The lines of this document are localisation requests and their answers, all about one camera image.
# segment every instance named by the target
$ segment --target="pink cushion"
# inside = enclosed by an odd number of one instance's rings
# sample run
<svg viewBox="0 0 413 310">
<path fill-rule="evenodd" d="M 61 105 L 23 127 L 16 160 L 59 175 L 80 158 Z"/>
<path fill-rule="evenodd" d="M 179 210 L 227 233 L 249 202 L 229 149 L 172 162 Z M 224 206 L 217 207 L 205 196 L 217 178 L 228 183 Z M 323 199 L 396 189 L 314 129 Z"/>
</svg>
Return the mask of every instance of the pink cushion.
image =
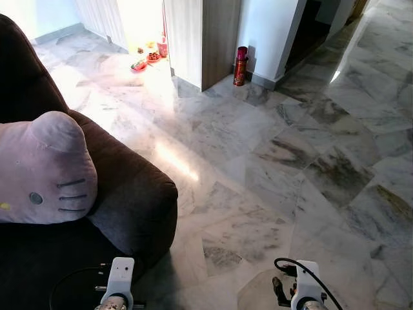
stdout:
<svg viewBox="0 0 413 310">
<path fill-rule="evenodd" d="M 84 217 L 97 174 L 80 126 L 62 112 L 0 124 L 0 222 L 61 223 Z"/>
</svg>

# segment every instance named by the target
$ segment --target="marble floor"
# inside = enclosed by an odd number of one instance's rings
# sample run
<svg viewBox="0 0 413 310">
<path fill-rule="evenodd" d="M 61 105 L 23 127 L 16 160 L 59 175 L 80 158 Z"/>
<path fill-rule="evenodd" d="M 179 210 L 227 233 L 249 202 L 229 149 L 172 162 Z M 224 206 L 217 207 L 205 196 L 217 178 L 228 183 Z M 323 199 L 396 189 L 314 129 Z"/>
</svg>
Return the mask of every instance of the marble floor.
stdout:
<svg viewBox="0 0 413 310">
<path fill-rule="evenodd" d="M 412 14 L 381 0 L 275 92 L 134 74 L 86 31 L 35 46 L 72 109 L 176 182 L 174 244 L 135 299 L 281 309 L 271 278 L 287 256 L 317 261 L 344 309 L 412 309 Z"/>
</svg>

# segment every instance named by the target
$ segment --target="cushion ear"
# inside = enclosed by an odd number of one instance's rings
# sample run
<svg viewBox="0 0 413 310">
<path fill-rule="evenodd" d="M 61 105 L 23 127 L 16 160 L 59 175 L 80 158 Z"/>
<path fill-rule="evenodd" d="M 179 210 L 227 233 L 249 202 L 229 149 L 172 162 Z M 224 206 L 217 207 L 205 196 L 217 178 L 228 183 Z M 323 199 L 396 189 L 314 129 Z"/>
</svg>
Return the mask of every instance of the cushion ear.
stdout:
<svg viewBox="0 0 413 310">
<path fill-rule="evenodd" d="M 33 136 L 46 147 L 60 152 L 85 152 L 82 128 L 70 116 L 58 111 L 44 113 L 29 126 Z"/>
</svg>

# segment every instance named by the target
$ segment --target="cat face cushion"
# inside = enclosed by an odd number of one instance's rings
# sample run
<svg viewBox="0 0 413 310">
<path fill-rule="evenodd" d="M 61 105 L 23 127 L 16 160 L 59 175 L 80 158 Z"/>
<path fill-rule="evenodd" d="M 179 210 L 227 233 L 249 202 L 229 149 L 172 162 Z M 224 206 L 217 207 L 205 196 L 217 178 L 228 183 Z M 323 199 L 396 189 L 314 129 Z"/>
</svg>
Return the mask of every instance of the cat face cushion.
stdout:
<svg viewBox="0 0 413 310">
<path fill-rule="evenodd" d="M 0 223 L 61 223 L 84 217 L 97 174 L 80 126 L 62 112 L 0 124 Z"/>
</svg>

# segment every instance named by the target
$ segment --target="bottle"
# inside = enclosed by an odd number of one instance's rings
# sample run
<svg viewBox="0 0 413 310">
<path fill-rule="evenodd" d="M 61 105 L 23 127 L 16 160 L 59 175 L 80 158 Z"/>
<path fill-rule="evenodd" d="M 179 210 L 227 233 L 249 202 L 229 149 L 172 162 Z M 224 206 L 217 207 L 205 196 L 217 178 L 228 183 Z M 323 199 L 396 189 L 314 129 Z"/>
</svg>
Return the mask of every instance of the bottle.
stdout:
<svg viewBox="0 0 413 310">
<path fill-rule="evenodd" d="M 235 64 L 235 71 L 234 71 L 234 85 L 235 86 L 243 86 L 245 82 L 245 73 L 247 71 L 247 52 L 248 48 L 245 46 L 241 46 L 238 48 L 237 51 L 237 61 Z"/>
</svg>

